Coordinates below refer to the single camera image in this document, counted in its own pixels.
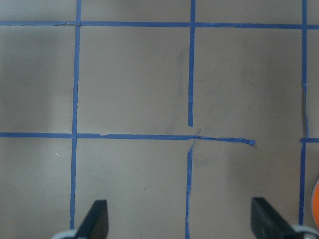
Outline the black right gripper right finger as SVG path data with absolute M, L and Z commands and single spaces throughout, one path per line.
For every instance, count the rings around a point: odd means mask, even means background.
M 295 239 L 297 233 L 263 197 L 251 200 L 251 230 L 257 239 Z

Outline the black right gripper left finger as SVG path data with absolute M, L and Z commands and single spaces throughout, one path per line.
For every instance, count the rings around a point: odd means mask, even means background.
M 106 200 L 96 200 L 82 224 L 75 239 L 106 239 L 109 232 L 108 205 Z

